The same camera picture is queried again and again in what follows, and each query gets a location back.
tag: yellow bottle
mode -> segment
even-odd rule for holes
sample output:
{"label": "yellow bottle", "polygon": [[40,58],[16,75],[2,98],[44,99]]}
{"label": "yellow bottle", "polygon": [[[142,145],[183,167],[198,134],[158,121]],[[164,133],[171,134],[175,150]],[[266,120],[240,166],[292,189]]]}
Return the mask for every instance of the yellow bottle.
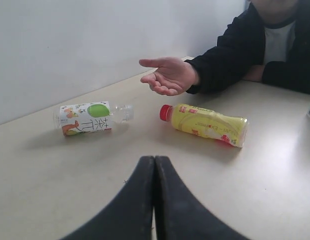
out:
{"label": "yellow bottle", "polygon": [[160,119],[185,133],[203,138],[218,139],[232,146],[242,148],[249,121],[244,117],[224,116],[205,108],[178,104],[164,105]]}

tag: white wall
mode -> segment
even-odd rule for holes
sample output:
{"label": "white wall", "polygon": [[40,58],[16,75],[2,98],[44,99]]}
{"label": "white wall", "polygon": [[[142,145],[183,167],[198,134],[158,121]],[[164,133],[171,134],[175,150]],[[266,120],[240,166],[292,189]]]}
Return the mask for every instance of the white wall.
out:
{"label": "white wall", "polygon": [[0,0],[0,124],[214,46],[244,0]]}

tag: green circle on label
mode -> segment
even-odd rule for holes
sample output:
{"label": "green circle on label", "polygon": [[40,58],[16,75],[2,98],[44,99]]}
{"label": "green circle on label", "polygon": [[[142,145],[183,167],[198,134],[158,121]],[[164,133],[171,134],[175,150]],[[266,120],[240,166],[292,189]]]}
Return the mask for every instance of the green circle on label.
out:
{"label": "green circle on label", "polygon": [[93,118],[101,118],[110,115],[110,110],[103,104],[94,104],[87,108],[87,112]]}

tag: black sleeve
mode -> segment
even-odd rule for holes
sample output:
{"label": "black sleeve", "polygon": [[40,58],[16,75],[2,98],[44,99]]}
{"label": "black sleeve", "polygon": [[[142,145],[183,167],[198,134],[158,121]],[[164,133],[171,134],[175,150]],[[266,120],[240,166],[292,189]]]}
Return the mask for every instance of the black sleeve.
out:
{"label": "black sleeve", "polygon": [[310,94],[310,63],[271,61],[265,66],[262,82]]}
{"label": "black sleeve", "polygon": [[199,86],[192,86],[187,92],[211,93],[226,89],[240,81],[253,65],[244,32],[245,19],[236,17],[228,25],[223,36],[217,39],[217,46],[193,60],[186,60],[198,72]]}

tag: table surface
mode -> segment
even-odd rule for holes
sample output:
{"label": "table surface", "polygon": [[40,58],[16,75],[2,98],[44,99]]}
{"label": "table surface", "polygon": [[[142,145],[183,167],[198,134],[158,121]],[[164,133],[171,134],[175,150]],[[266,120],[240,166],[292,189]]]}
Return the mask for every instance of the table surface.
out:
{"label": "table surface", "polygon": [[[66,104],[133,104],[112,133],[64,137],[50,107],[0,125],[0,240],[53,240],[91,219],[139,158],[170,157],[193,194],[253,240],[310,240],[310,96],[239,82],[210,96],[161,96],[143,74]],[[186,103],[250,121],[242,149],[174,130],[163,104]]]}

